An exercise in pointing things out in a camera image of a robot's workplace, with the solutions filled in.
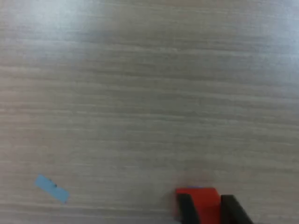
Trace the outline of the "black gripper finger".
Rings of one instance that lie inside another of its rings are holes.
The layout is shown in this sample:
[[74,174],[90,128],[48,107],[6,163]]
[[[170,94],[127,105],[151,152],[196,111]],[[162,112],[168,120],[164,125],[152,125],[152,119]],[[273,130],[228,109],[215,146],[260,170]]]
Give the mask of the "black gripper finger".
[[253,224],[234,195],[221,195],[221,224]]
[[177,194],[177,203],[182,224],[200,224],[200,218],[189,194]]

